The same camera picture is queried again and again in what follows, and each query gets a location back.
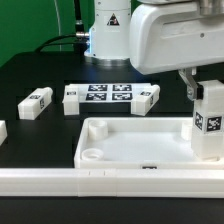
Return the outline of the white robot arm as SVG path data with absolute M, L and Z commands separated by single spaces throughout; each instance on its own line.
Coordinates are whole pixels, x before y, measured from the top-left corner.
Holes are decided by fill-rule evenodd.
M 85 57 L 105 66 L 130 61 L 142 74 L 177 70 L 188 97 L 203 97 L 196 68 L 224 61 L 224 0 L 94 0 Z

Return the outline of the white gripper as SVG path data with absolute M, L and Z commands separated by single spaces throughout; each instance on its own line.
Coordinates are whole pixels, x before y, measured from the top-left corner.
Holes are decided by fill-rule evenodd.
M 180 69 L 187 97 L 202 100 L 204 88 L 194 80 L 196 67 L 224 61 L 224 14 L 203 16 L 196 1 L 145 2 L 132 14 L 129 46 L 130 62 L 137 71 Z

